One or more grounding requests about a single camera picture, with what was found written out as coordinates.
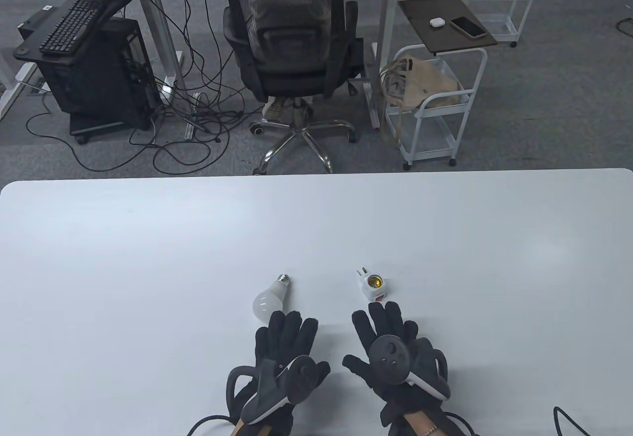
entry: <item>floor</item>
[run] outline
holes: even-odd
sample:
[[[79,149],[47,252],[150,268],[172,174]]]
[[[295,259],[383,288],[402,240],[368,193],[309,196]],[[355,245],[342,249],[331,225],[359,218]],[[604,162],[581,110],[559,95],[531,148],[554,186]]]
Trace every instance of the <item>floor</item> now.
[[[2,0],[0,51],[6,54],[20,42],[14,26],[45,4],[64,0]],[[358,32],[366,39],[377,36],[380,0],[357,0],[360,5]],[[190,0],[193,9],[190,36],[194,47],[206,58],[205,71],[215,74],[219,59],[205,19],[203,0]],[[163,0],[165,10],[177,23],[183,23],[183,0]],[[230,49],[222,36],[222,11],[226,0],[210,0],[211,27],[220,43],[222,58]],[[446,160],[418,162],[414,171],[563,169],[624,167],[633,169],[633,39],[617,32],[615,23],[632,16],[633,0],[535,0],[520,45],[510,49],[499,45],[489,49],[488,68],[475,100],[463,138],[457,167]],[[142,12],[135,0],[127,17],[139,20],[151,57],[156,56],[149,40]],[[177,45],[183,40],[174,32]],[[393,50],[417,43],[417,38],[402,14],[398,13]],[[462,67],[468,70],[468,63]],[[188,81],[199,83],[191,74]],[[223,84],[241,87],[237,66],[230,60],[223,72]],[[28,95],[27,88],[0,122],[0,187],[14,180],[146,177],[166,172],[187,174],[206,165],[226,147],[217,162],[192,175],[250,174],[267,147],[278,135],[275,131],[254,137],[248,121],[231,131],[220,143],[212,143],[211,156],[197,166],[184,167],[165,153],[154,157],[146,150],[126,165],[110,172],[83,169],[72,151],[61,142],[38,138],[25,130],[32,115],[45,111],[42,97]],[[225,88],[223,97],[229,95]],[[244,105],[233,97],[224,102],[226,110],[252,111],[261,106],[245,90]],[[61,113],[54,99],[46,104],[52,115],[34,118],[35,132],[65,138],[77,158],[90,169],[108,169],[124,162],[140,150],[129,144],[129,132],[95,138],[87,145],[76,145],[68,136],[68,115]],[[393,141],[370,128],[364,97],[350,97],[341,88],[334,98],[315,100],[319,118],[344,118],[360,129],[357,144],[344,137],[324,137],[337,173],[402,172],[402,158]],[[159,144],[181,140],[184,123],[167,118],[160,129]],[[151,138],[151,131],[140,131],[134,141]],[[208,153],[200,144],[175,144],[176,157],[195,163]],[[322,174],[319,160],[305,146],[294,145],[283,151],[269,166],[269,174]]]

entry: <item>bracelet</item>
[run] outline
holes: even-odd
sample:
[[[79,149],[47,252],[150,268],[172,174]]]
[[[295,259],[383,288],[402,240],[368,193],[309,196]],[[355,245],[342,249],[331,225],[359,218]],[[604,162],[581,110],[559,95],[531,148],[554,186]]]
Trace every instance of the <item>bracelet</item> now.
[[[437,425],[433,425],[433,427],[431,429],[429,429],[429,431],[427,431],[425,434],[422,434],[420,436],[430,436],[431,434],[433,434],[436,431],[437,431]]]

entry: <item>black keyboard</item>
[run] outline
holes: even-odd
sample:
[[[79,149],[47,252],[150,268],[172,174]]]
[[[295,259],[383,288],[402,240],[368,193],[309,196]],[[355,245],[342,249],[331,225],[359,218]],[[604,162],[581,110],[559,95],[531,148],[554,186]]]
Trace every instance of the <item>black keyboard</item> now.
[[[60,56],[74,54],[103,10],[104,4],[97,0],[75,0],[68,14],[57,21],[40,45],[40,52]]]

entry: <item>black glove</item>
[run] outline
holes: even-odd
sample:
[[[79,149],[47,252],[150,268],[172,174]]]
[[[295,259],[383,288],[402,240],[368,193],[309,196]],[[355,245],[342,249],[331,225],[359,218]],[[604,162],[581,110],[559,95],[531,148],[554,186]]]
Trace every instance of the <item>black glove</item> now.
[[[365,352],[369,353],[371,344],[382,335],[396,335],[409,348],[412,359],[425,366],[425,370],[437,375],[436,361],[444,360],[440,350],[432,347],[429,339],[418,339],[418,325],[413,321],[403,322],[400,307],[397,303],[388,302],[385,307],[381,303],[370,303],[369,313],[373,320],[375,332],[371,327],[369,318],[364,311],[356,311],[352,314],[352,322]],[[380,420],[383,426],[407,425],[403,415],[423,411],[429,418],[449,436],[463,436],[463,433],[441,411],[441,400],[433,397],[418,386],[410,386],[408,383],[400,385],[385,384],[380,380],[371,368],[370,364],[362,361],[354,355],[346,355],[343,365],[350,371],[364,379],[374,393],[387,403],[380,412]]]
[[[310,355],[312,344],[317,334],[318,321],[308,318],[303,321],[297,311],[289,312],[286,316],[281,311],[273,312],[268,327],[260,327],[255,334],[255,368],[260,370],[264,359],[276,362],[278,375],[282,370],[299,355]],[[330,373],[330,365],[327,362],[319,362],[318,385],[323,382]],[[228,412],[233,424],[237,424],[242,409],[246,402],[255,395],[258,388],[256,378],[253,378],[238,392],[232,401],[228,401]],[[272,432],[278,436],[288,436],[292,429],[292,409],[294,405],[286,404],[261,422],[256,423],[256,428],[251,428],[248,434],[257,434],[259,428],[267,425],[272,427]]]

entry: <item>mesh chair back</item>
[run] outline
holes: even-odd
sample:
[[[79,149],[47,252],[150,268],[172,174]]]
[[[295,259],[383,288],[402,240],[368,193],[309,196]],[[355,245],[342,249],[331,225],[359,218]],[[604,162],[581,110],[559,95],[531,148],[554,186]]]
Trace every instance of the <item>mesh chair back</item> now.
[[[258,70],[323,70],[332,35],[344,32],[343,0],[228,0],[236,33]]]

